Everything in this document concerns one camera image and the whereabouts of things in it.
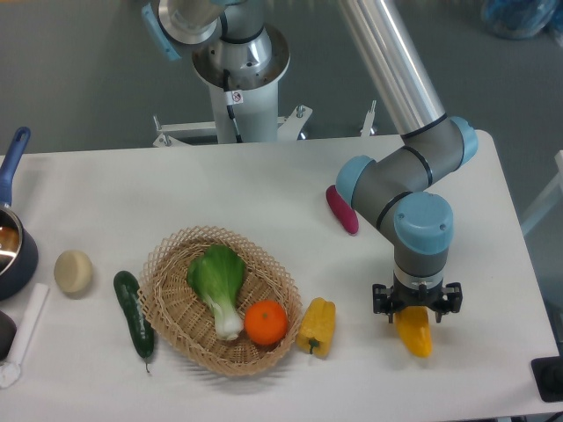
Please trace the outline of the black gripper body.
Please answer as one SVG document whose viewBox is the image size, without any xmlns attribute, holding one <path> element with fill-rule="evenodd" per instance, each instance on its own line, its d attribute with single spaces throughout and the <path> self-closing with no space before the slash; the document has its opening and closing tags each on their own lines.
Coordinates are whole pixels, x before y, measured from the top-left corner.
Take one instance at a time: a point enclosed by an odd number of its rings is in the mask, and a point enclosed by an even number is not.
<svg viewBox="0 0 563 422">
<path fill-rule="evenodd" d="M 408 307 L 422 306 L 438 316 L 458 313 L 462 306 L 462 287 L 458 282 L 437 286 L 409 288 L 397 280 L 392 287 L 383 284 L 372 286 L 373 312 L 392 316 Z"/>
</svg>

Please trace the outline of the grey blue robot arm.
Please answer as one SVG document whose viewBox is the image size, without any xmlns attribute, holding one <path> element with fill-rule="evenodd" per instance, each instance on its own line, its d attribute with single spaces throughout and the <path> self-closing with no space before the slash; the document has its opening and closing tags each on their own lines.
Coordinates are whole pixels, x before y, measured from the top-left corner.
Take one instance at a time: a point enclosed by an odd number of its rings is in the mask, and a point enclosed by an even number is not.
<svg viewBox="0 0 563 422">
<path fill-rule="evenodd" d="M 390 287 L 374 285 L 373 310 L 388 317 L 415 306 L 437 317 L 457 313 L 457 283 L 445 283 L 453 214 L 429 192 L 467 163 L 478 137 L 443 109 L 402 19 L 391 1 L 340 1 L 338 8 L 402 146 L 377 161 L 350 159 L 335 189 L 394 248 Z M 177 45 L 190 47 L 194 70 L 209 89 L 220 143 L 295 140 L 302 122 L 280 122 L 278 83 L 289 66 L 283 35 L 263 18 L 260 1 L 156 1 L 142 8 L 155 44 L 175 61 Z"/>
</svg>

